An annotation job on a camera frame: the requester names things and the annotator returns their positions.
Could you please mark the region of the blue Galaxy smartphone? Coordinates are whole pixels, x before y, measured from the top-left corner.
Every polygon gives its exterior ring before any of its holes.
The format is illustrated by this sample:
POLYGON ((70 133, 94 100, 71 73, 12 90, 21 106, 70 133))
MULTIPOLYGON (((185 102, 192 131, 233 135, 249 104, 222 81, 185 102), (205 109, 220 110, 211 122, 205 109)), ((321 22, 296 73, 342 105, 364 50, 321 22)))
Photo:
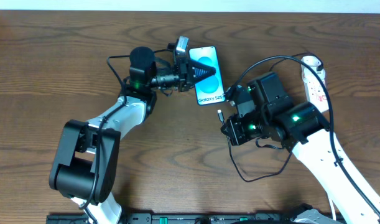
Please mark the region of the blue Galaxy smartphone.
POLYGON ((214 46, 200 47, 189 50, 189 56, 203 65, 213 67, 215 73, 210 75, 208 70, 195 69, 196 77, 203 78, 195 84, 197 103, 200 106, 222 103, 225 101, 225 90, 220 72, 217 50, 214 46))

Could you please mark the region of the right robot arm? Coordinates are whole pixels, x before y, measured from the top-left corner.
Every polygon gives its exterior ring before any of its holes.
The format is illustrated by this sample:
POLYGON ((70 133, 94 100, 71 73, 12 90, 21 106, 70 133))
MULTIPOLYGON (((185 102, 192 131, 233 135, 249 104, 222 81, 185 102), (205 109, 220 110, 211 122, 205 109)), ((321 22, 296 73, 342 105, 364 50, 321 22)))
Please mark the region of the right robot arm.
POLYGON ((310 102, 295 105, 274 72, 235 89, 236 114, 221 132, 232 146, 270 138, 318 180, 347 223, 380 223, 380 196, 350 161, 329 122, 310 102))

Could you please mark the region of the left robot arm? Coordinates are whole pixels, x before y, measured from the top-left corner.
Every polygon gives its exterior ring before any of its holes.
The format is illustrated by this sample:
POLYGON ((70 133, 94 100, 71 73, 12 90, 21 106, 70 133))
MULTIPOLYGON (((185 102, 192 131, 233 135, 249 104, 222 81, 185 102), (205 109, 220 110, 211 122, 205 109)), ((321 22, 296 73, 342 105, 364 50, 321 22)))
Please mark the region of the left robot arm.
POLYGON ((129 76, 115 104, 88 121, 71 119, 63 129, 49 176, 51 189, 78 204, 85 223, 119 223, 123 212, 112 193, 119 144, 130 130, 152 113, 156 90, 179 92, 213 76, 214 67, 192 60, 168 47, 173 63, 155 56, 148 47, 137 47, 127 56, 129 76))

